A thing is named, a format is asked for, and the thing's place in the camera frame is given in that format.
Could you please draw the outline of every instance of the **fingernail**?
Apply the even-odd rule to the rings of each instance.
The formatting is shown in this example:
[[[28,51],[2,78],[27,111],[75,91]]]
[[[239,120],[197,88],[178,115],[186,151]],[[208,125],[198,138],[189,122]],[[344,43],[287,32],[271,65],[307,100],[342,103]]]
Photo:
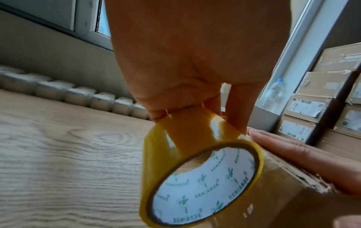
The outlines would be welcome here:
[[[361,221],[352,221],[346,218],[336,219],[334,228],[361,228]]]

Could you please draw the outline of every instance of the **wooden table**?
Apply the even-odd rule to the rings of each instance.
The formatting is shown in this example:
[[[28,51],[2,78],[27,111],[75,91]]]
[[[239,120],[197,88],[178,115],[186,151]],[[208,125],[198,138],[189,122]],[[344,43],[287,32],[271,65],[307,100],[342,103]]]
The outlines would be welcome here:
[[[146,227],[151,121],[0,89],[0,227]]]

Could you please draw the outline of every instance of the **cardboard box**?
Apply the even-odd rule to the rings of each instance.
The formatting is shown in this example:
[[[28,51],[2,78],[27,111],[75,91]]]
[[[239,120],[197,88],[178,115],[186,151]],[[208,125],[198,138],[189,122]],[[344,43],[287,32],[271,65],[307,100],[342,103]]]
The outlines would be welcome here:
[[[343,106],[343,102],[333,98],[294,94],[288,101],[283,114],[332,128]]]
[[[335,130],[326,129],[315,147],[336,156],[361,162],[361,139]]]
[[[346,102],[350,104],[361,104],[361,75],[358,76]]]
[[[334,130],[361,139],[361,105],[347,104]]]
[[[345,101],[357,75],[349,70],[307,72],[296,94]]]
[[[233,204],[209,218],[214,228],[320,228],[335,218],[361,214],[361,199],[335,189],[274,155],[264,152],[264,167]]]
[[[283,115],[273,133],[285,138],[313,145],[323,131],[323,126]]]
[[[312,71],[359,71],[361,43],[325,49]]]

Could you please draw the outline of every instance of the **packing tape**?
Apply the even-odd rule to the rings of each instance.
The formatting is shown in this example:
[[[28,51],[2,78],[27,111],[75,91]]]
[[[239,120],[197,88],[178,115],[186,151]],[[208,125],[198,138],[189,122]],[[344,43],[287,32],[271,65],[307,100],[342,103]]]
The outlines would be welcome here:
[[[199,167],[174,173],[200,154]],[[168,115],[144,140],[140,216],[150,227],[190,227],[240,200],[263,167],[261,148],[201,107]]]

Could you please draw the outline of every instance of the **water bottle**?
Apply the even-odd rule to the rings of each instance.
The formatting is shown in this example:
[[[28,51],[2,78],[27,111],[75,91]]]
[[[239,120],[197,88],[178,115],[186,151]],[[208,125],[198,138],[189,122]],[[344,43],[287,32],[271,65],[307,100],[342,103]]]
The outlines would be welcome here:
[[[278,96],[281,93],[283,86],[283,79],[278,79],[263,96],[260,108],[270,111],[278,100]]]

